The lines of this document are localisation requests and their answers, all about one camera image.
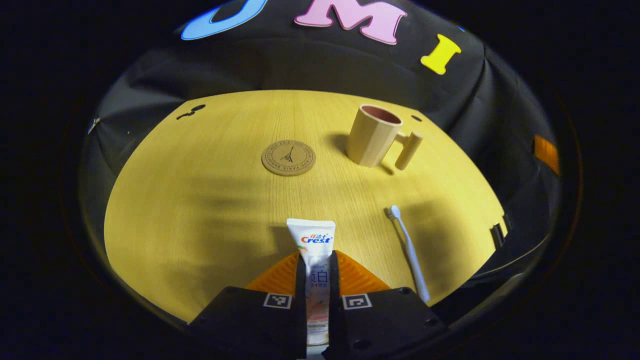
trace yellow tabletop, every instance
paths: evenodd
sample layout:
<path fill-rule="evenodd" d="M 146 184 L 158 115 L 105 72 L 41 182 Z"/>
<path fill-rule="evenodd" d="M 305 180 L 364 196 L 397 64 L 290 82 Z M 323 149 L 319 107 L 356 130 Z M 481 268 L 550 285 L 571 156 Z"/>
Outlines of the yellow tabletop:
<path fill-rule="evenodd" d="M 424 135 L 406 170 L 394 167 L 399 143 L 374 168 L 345 155 L 363 103 L 399 115 L 403 132 Z M 311 146 L 314 167 L 291 177 L 268 172 L 261 155 L 278 140 Z M 246 286 L 296 251 L 287 218 L 335 221 L 335 250 L 392 288 L 414 288 L 404 238 L 384 213 L 392 204 L 416 247 L 429 305 L 493 254 L 493 225 L 507 233 L 482 173 L 419 111 L 329 92 L 239 92 L 187 101 L 151 131 L 116 180 L 104 239 L 113 270 L 131 288 L 190 322 L 222 288 Z"/>

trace pink letter m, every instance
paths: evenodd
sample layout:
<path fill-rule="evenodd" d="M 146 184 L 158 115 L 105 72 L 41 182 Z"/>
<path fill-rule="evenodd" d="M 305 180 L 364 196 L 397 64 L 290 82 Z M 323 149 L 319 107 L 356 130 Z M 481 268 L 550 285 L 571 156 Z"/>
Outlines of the pink letter m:
<path fill-rule="evenodd" d="M 331 7 L 345 30 L 351 30 L 371 18 L 369 25 L 360 28 L 360 32 L 389 45 L 397 43 L 396 29 L 400 19 L 406 16 L 404 10 L 381 1 L 360 6 L 357 0 L 312 0 L 307 13 L 296 17 L 294 21 L 299 25 L 326 28 L 333 25 L 333 20 L 328 16 Z"/>

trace white toothbrush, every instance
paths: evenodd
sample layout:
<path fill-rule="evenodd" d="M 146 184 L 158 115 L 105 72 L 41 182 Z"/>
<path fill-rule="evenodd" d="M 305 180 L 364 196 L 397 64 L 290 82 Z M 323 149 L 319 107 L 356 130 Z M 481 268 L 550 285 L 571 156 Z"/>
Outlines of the white toothbrush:
<path fill-rule="evenodd" d="M 400 209 L 391 205 L 391 208 L 385 209 L 387 216 L 391 221 L 393 219 L 397 219 L 400 223 L 400 227 L 404 232 L 404 237 L 406 238 L 406 253 L 409 257 L 409 264 L 411 264 L 411 271 L 413 272 L 413 280 L 415 280 L 415 288 L 418 290 L 418 295 L 420 295 L 420 299 L 424 302 L 429 302 L 431 297 L 429 296 L 429 291 L 427 290 L 427 284 L 424 282 L 424 276 L 422 276 L 422 270 L 420 270 L 420 263 L 418 262 L 418 257 L 415 255 L 415 248 L 413 247 L 413 242 L 411 241 L 411 236 L 409 236 L 409 232 L 404 227 L 404 223 L 402 222 L 402 218 L 400 217 Z"/>

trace beige mug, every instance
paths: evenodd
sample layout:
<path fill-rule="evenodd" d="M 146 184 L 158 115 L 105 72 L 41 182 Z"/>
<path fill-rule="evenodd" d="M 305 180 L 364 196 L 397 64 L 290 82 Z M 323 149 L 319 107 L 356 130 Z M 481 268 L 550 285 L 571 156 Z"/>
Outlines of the beige mug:
<path fill-rule="evenodd" d="M 413 131 L 406 136 L 400 132 L 402 120 L 379 106 L 360 105 L 349 138 L 347 156 L 359 165 L 375 167 L 391 148 L 394 140 L 404 145 L 396 160 L 396 167 L 404 170 L 422 141 L 422 135 Z"/>

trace cork coaster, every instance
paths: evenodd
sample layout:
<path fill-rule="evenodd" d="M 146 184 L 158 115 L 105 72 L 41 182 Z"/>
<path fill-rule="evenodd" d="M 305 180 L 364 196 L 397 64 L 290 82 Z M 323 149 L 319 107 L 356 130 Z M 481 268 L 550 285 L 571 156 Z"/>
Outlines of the cork coaster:
<path fill-rule="evenodd" d="M 296 176 L 309 171 L 316 163 L 316 154 L 307 144 L 295 140 L 272 143 L 262 153 L 262 164 L 270 172 Z"/>

